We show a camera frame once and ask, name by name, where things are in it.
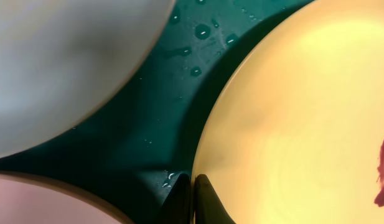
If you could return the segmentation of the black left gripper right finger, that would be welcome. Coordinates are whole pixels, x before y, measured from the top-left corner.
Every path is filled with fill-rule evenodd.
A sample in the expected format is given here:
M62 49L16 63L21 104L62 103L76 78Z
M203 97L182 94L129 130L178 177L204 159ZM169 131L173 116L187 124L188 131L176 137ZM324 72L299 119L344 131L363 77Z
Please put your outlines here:
M195 224L235 224L205 174L194 182Z

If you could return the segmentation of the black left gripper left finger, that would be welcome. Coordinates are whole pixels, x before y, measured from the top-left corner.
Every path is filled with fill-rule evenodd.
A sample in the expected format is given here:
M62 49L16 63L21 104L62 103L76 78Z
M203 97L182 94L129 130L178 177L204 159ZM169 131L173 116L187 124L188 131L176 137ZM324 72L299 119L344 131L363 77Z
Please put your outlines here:
M181 174L165 199L154 224L189 224L191 184L187 174Z

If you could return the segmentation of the yellow green plate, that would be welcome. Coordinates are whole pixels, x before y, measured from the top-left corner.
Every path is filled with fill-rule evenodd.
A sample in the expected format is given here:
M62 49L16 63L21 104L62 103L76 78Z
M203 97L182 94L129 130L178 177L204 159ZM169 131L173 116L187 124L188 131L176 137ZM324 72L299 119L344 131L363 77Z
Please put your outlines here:
M197 148L236 223L384 223L384 0L313 1L242 61Z

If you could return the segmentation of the light blue plate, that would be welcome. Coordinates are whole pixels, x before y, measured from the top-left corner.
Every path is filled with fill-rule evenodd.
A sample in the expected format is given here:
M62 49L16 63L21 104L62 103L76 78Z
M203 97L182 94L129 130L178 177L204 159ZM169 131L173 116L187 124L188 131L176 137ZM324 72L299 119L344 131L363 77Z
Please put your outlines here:
M0 158L110 100L157 42L174 0L0 0Z

